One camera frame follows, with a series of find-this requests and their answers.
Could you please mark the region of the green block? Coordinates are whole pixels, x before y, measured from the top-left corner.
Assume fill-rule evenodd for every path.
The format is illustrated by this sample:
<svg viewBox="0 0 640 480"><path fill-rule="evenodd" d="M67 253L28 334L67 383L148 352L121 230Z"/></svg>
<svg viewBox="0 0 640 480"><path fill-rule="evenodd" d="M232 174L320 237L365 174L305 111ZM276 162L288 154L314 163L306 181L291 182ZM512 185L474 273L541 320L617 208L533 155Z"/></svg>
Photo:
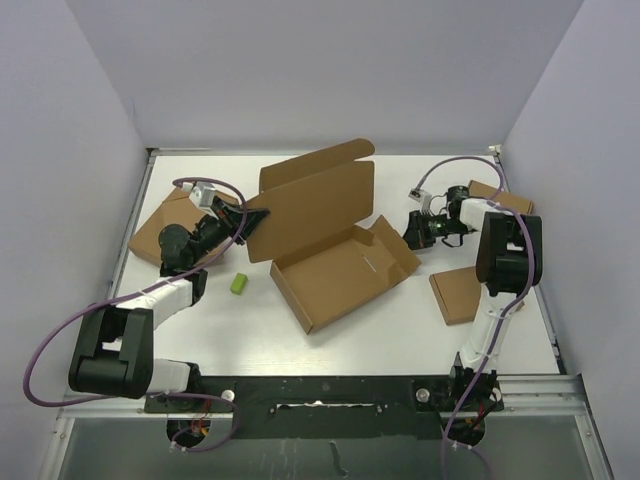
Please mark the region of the green block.
<svg viewBox="0 0 640 480"><path fill-rule="evenodd" d="M241 295L248 284L248 276L244 273L237 273L229 287L229 290L234 295Z"/></svg>

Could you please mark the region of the large cardboard box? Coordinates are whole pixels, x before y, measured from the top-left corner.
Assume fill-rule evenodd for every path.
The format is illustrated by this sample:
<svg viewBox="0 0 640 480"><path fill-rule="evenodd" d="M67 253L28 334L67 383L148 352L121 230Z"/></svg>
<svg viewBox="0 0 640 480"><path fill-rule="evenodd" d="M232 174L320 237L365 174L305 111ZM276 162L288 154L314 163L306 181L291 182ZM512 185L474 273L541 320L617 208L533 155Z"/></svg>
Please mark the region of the large cardboard box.
<svg viewBox="0 0 640 480"><path fill-rule="evenodd" d="M411 276L421 262L374 211L375 152L354 139L261 169L248 206L269 214L247 241L306 334L312 334Z"/></svg>

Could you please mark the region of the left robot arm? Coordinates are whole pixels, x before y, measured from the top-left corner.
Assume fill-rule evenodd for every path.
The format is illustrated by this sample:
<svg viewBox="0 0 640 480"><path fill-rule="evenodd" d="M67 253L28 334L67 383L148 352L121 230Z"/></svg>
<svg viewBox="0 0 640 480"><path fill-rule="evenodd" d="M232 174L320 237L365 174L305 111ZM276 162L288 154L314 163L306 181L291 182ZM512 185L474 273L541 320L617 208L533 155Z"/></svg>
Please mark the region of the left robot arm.
<svg viewBox="0 0 640 480"><path fill-rule="evenodd" d="M167 393L182 411L196 408L203 386L195 364L154 357L154 330L205 293L208 273L198 264L230 239L243 245L269 215L267 208L244 209L214 196L189 230L179 224L158 235L161 253L158 287L83 316L68 372L75 392L138 399Z"/></svg>

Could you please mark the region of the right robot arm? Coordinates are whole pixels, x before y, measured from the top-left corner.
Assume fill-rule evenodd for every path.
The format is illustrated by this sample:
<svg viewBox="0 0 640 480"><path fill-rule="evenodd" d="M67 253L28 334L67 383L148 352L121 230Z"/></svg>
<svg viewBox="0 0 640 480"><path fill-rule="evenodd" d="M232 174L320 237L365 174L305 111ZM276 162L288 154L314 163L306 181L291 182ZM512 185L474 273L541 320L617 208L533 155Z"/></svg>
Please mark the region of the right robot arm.
<svg viewBox="0 0 640 480"><path fill-rule="evenodd" d="M498 357L516 307L542 277L542 220L521 215L499 203L469 194L464 186L446 193L446 212L409 213L403 239L417 251L479 233L475 276L480 284L479 307L468 340L456 354L446 400L464 409L488 399L497 378Z"/></svg>

